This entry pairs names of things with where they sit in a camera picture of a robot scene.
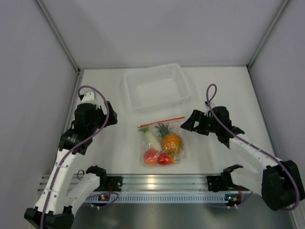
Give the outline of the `white fake radish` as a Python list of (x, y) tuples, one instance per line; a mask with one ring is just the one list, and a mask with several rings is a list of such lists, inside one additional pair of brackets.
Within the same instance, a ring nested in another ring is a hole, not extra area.
[(139, 131), (141, 133), (143, 133), (143, 137), (149, 148), (154, 149), (157, 152), (162, 150), (161, 143), (158, 141), (155, 134), (149, 130), (149, 127), (146, 126), (146, 127), (140, 128)]

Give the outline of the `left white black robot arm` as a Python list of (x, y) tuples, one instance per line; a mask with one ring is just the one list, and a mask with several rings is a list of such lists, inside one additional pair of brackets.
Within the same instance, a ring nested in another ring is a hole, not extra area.
[(24, 218), (37, 229), (70, 229), (74, 216), (94, 190), (104, 190), (108, 179), (105, 169), (91, 166), (80, 183), (69, 191), (76, 167), (84, 158), (93, 137), (103, 128), (117, 124), (117, 114), (109, 101), (103, 113), (95, 103), (82, 102), (75, 112), (71, 127), (62, 134), (57, 157), (41, 197)]

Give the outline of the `clear zip bag orange seal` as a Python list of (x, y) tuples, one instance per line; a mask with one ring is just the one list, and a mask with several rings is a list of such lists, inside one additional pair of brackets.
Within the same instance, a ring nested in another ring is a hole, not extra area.
[(142, 161), (146, 166), (171, 166), (186, 156), (181, 124), (184, 116), (143, 124), (137, 127)]

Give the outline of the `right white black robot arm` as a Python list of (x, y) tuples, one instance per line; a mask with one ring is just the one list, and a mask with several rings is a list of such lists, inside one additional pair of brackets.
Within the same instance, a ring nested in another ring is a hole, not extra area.
[(235, 164), (225, 168), (220, 175), (207, 178), (210, 191), (243, 187), (260, 195), (273, 211), (296, 206), (305, 198), (305, 190), (298, 166), (292, 160), (282, 161), (267, 155), (250, 141), (244, 131), (232, 125), (229, 112), (224, 106), (193, 110), (181, 128), (200, 135), (216, 135), (218, 141), (231, 152), (243, 158), (253, 169)]

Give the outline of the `orange fake pineapple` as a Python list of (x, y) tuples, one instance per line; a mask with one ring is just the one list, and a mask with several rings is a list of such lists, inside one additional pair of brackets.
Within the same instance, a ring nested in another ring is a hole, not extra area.
[(183, 151), (183, 139), (169, 127), (169, 123), (158, 123), (155, 128), (159, 133), (158, 137), (161, 138), (165, 153), (171, 156), (177, 156)]

